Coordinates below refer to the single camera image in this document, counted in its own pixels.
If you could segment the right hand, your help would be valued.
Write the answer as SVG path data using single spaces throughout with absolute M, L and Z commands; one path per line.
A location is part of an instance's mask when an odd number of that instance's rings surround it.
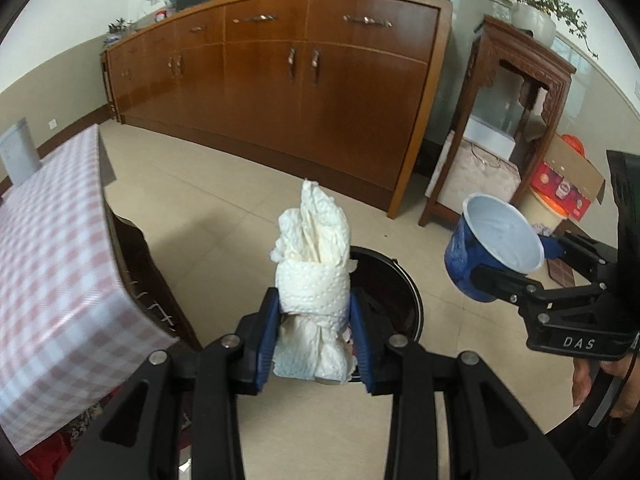
M 639 359 L 634 352 L 629 352 L 618 361 L 593 361 L 587 359 L 573 360 L 572 399 L 574 408 L 580 408 L 596 388 L 596 399 L 599 400 L 614 385 L 613 379 L 603 379 L 606 375 L 617 378 L 620 384 L 613 390 L 611 398 L 617 401 L 610 411 L 613 418 L 628 420 L 639 404 Z

